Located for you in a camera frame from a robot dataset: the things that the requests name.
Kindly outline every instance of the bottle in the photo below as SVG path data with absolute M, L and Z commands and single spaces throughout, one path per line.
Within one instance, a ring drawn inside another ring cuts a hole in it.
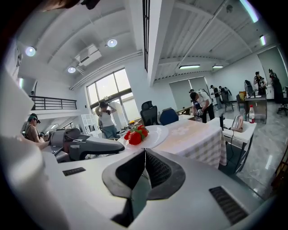
M 249 122 L 250 123 L 255 122 L 255 113 L 254 113 L 253 105 L 250 105 L 250 109 L 249 109 Z

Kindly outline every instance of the jeans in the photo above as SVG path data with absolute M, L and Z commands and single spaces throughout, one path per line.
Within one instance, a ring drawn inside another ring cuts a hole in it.
M 206 123 L 207 122 L 207 111 L 210 117 L 210 120 L 214 119 L 214 110 L 213 110 L 213 104 L 209 105 L 206 110 L 203 111 L 203 116 L 202 116 L 202 122 Z
M 216 97 L 215 99 L 216 99 L 216 102 L 217 102 L 217 108 L 218 109 L 222 109 L 221 102 L 220 102 L 220 97 Z
M 103 133 L 106 136 L 106 139 L 108 139 L 108 138 L 120 138 L 120 136 L 117 135 L 117 129 L 116 129 L 115 125 L 104 126 L 102 129 L 103 129 Z

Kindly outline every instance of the checkered tablecloth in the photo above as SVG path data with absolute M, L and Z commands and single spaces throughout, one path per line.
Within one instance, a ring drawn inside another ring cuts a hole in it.
M 216 168 L 219 164 L 226 165 L 225 138 L 220 126 L 179 120 L 166 127 L 169 135 L 155 150 L 195 159 Z

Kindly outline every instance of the railing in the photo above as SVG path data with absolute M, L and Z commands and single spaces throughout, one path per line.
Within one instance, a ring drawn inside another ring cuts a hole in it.
M 148 49 L 149 49 L 149 17 L 150 0 L 142 0 L 143 8 L 143 35 L 144 35 L 144 62 L 145 70 L 148 72 Z
M 54 97 L 30 96 L 34 102 L 31 110 L 76 110 L 76 101 Z

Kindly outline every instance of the white plate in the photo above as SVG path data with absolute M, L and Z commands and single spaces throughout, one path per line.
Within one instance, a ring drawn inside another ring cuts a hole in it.
M 168 128 L 162 125 L 150 125 L 146 126 L 146 128 L 149 130 L 148 136 L 138 145 L 134 146 L 129 144 L 129 141 L 125 140 L 124 136 L 122 136 L 118 141 L 124 145 L 126 149 L 152 149 L 161 144 L 169 133 Z

